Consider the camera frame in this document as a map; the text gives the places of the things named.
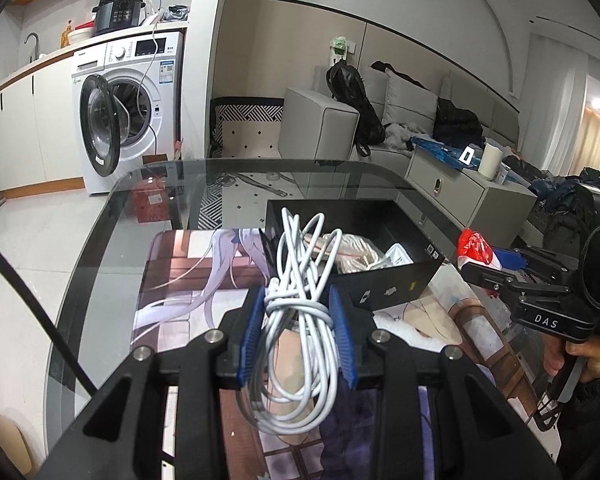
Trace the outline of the person's right hand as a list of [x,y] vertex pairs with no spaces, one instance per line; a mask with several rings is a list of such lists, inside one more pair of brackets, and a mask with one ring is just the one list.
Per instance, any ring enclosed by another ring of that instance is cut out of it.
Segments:
[[592,336],[582,344],[563,341],[554,336],[543,335],[543,366],[550,377],[555,377],[565,366],[568,356],[585,358],[580,382],[592,382],[600,378],[600,337]]

